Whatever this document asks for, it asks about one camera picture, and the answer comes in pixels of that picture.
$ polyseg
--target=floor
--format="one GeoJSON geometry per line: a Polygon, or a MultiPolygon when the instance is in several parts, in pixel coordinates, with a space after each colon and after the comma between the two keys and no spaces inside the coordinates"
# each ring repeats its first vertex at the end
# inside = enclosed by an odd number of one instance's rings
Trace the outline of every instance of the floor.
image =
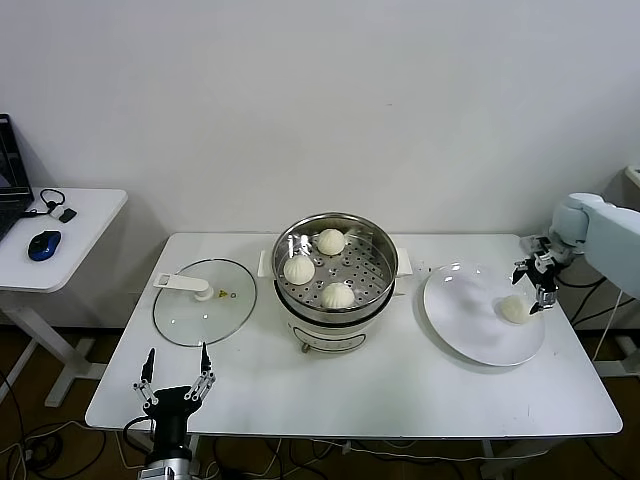
{"type": "MultiPolygon", "coordinates": [[[[67,334],[64,336],[71,342],[79,338],[79,334],[67,334]]],[[[107,362],[118,342],[116,333],[99,333],[97,342],[90,353],[89,360],[94,362],[107,362]]],[[[6,373],[27,345],[28,338],[19,330],[12,327],[0,327],[0,370],[6,373]]],[[[585,338],[583,344],[587,351],[592,351],[597,339],[585,338]]],[[[620,352],[613,342],[605,344],[602,350],[602,359],[620,358],[620,352]]],[[[92,394],[96,388],[96,382],[77,381],[72,387],[64,404],[57,409],[46,408],[43,405],[48,389],[61,370],[61,365],[51,355],[38,347],[31,360],[23,370],[15,384],[25,431],[30,431],[46,423],[64,422],[75,419],[81,421],[84,412],[89,405],[92,394]]],[[[572,439],[553,449],[549,454],[533,459],[527,464],[516,469],[513,478],[518,480],[538,479],[593,479],[609,480],[615,478],[637,479],[640,478],[640,458],[638,445],[640,445],[640,382],[635,378],[607,379],[607,390],[611,394],[620,414],[624,420],[624,430],[619,435],[607,438],[591,439],[591,448],[607,462],[620,476],[609,471],[590,449],[590,446],[581,439],[572,439]]],[[[16,407],[11,398],[7,398],[0,404],[0,450],[5,446],[18,441],[20,429],[16,407]]],[[[74,472],[78,468],[89,463],[100,451],[103,434],[100,432],[85,431],[75,426],[67,427],[59,432],[62,439],[62,451],[59,460],[42,474],[49,478],[59,478],[74,472]]],[[[278,440],[269,441],[275,448],[278,440]]],[[[280,446],[283,469],[285,472],[294,468],[289,460],[290,441],[284,440],[280,446]]],[[[480,442],[477,441],[427,441],[418,442],[410,448],[395,448],[384,442],[363,442],[366,449],[374,451],[395,451],[397,453],[410,453],[413,455],[446,455],[452,457],[468,457],[482,455],[480,442]]],[[[495,446],[499,451],[506,445],[495,446]]],[[[138,452],[125,448],[125,455],[129,465],[139,464],[143,459],[138,452]]],[[[307,462],[315,455],[322,455],[326,445],[312,443],[308,440],[295,440],[291,444],[294,458],[298,463],[307,462]]],[[[217,459],[225,469],[223,478],[256,478],[234,475],[235,472],[262,472],[273,457],[264,440],[249,438],[223,437],[215,442],[217,459]]],[[[198,449],[198,458],[205,467],[213,459],[213,441],[210,438],[203,439],[198,449]]],[[[7,474],[7,460],[9,455],[0,456],[0,478],[11,478],[7,474]]],[[[16,464],[16,456],[13,456],[9,466],[9,472],[13,472],[16,464]]],[[[435,462],[429,465],[415,465],[402,461],[382,461],[367,453],[351,452],[342,455],[338,448],[334,448],[328,456],[316,461],[311,467],[318,469],[330,480],[338,479],[418,479],[433,478],[442,480],[465,479],[474,480],[480,478],[478,461],[457,463],[435,462]]],[[[216,472],[216,466],[210,469],[210,474],[216,472]]],[[[287,478],[292,480],[305,480],[313,477],[321,478],[316,473],[299,470],[287,478]]],[[[18,472],[15,478],[21,479],[22,472],[18,472]]],[[[38,478],[34,473],[29,473],[29,479],[38,478]]],[[[74,478],[79,479],[135,479],[136,470],[127,470],[123,467],[115,434],[106,434],[104,452],[87,470],[74,478]]],[[[267,472],[264,478],[278,478],[278,462],[267,472]]]]}

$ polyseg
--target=glass lid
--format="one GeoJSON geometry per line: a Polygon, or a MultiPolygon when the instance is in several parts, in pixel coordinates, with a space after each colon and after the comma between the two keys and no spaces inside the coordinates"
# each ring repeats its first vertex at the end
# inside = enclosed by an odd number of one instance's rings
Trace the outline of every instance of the glass lid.
{"type": "Polygon", "coordinates": [[[201,260],[183,268],[178,275],[206,280],[213,295],[202,300],[190,290],[160,290],[153,320],[170,342],[189,347],[218,342],[236,332],[251,315],[256,304],[256,282],[239,263],[201,260]]]}

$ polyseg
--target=white wall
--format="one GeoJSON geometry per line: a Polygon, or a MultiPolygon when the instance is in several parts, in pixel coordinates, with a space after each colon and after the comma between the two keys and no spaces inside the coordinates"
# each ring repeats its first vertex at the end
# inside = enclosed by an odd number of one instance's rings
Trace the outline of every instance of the white wall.
{"type": "Polygon", "coordinates": [[[56,323],[123,325],[175,231],[334,209],[536,231],[637,159],[638,18],[633,0],[0,0],[0,110],[33,183],[130,195],[60,294],[95,318],[56,323]]]}

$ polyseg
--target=blue mouse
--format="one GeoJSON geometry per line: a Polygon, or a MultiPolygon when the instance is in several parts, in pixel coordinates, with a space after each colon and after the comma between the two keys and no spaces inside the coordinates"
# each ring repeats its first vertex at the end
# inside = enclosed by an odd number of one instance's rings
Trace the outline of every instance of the blue mouse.
{"type": "Polygon", "coordinates": [[[51,258],[56,253],[62,234],[57,230],[45,230],[31,239],[29,243],[29,258],[41,262],[51,258]]]}

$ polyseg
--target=white table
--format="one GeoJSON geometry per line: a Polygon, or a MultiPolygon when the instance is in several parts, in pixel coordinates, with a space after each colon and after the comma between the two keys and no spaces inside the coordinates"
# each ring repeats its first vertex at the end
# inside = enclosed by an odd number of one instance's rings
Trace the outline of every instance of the white table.
{"type": "MultiPolygon", "coordinates": [[[[40,190],[34,189],[36,200],[30,209],[46,211],[39,198],[40,190]]],[[[68,223],[62,223],[49,215],[21,219],[0,241],[0,291],[5,291],[0,297],[2,311],[32,337],[7,378],[9,383],[15,381],[37,343],[41,344],[65,364],[45,401],[45,405],[51,407],[60,405],[75,378],[98,380],[105,365],[89,363],[84,358],[93,345],[93,339],[82,339],[73,348],[33,309],[21,305],[19,300],[13,298],[11,291],[51,293],[64,287],[127,201],[127,194],[122,190],[58,190],[66,195],[65,206],[78,212],[74,219],[68,223]],[[31,239],[44,230],[60,231],[62,240],[51,258],[34,262],[27,256],[27,247],[31,239]]],[[[56,199],[56,196],[51,194],[51,198],[56,199]]],[[[6,390],[6,386],[2,385],[0,401],[6,395],[6,390]]]]}
{"type": "MultiPolygon", "coordinates": [[[[256,308],[230,338],[210,345],[218,378],[189,430],[202,434],[325,438],[551,438],[620,431],[622,421],[559,306],[546,311],[546,338],[529,362],[509,368],[465,359],[425,318],[429,269],[454,261],[511,273],[522,258],[513,235],[392,235],[409,252],[414,275],[394,297],[360,349],[301,352],[287,331],[288,313],[272,281],[257,279],[256,308]]],[[[203,258],[229,258],[256,272],[271,234],[179,233],[151,275],[203,258]]],[[[153,387],[191,384],[200,351],[156,330],[156,291],[148,282],[86,413],[88,424],[120,429],[142,413],[131,389],[149,349],[156,349],[153,387]]],[[[505,455],[522,454],[522,445],[505,455]]],[[[483,475],[493,475],[492,466],[483,475]]]]}

